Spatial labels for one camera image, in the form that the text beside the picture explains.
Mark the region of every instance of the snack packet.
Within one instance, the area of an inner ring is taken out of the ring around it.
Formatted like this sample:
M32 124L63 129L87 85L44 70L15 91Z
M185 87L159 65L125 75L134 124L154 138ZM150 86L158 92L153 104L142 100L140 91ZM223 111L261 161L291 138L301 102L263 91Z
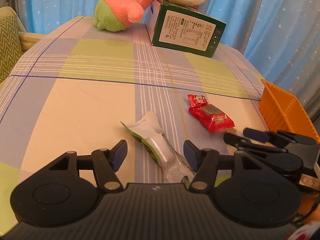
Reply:
M188 95L189 113L198 119L209 132L234 127L234 122L220 109L209 104L204 96Z
M316 240L320 237L320 222L312 221L298 228L287 240Z
M195 173L188 165L185 157L177 153L166 138L159 125L158 117L152 111L147 112L139 121L124 124L124 127L140 142L142 142L152 159L164 171L164 182L191 182Z

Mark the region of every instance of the green zigzag cushion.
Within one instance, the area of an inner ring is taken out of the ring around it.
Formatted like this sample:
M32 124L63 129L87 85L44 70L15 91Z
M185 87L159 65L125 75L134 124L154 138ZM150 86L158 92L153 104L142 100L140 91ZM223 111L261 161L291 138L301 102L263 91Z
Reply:
M0 83L10 74L21 56L16 15L0 20Z

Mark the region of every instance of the pink starfish plush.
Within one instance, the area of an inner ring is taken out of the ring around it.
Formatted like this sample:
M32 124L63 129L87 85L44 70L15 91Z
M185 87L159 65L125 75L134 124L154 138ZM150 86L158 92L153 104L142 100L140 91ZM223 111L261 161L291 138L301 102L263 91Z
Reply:
M94 25L111 32L125 30L142 20L153 0L100 0L94 11Z

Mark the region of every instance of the table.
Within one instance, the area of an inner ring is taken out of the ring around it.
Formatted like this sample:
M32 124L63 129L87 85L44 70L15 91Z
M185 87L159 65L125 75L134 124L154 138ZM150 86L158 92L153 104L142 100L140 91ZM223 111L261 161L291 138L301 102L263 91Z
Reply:
M144 24L110 33L93 17L76 17L39 41L18 61L0 91L0 232L16 223L14 187L63 154L79 155L128 142L117 176L162 182L162 171L120 124L154 111L173 147L190 139L221 154L235 150L188 113L188 94L204 94L238 132L267 129L258 110L262 76L243 55L220 44L213 58L153 47ZM91 171L80 176L94 183ZM219 173L222 181L228 171Z

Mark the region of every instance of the orange basket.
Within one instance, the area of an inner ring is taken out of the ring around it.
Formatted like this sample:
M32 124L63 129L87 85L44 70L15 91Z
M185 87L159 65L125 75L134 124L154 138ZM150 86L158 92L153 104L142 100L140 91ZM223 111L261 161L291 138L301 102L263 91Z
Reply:
M264 79L261 81L264 90L259 109L269 130L309 136L320 143L320 137L299 100L280 87Z

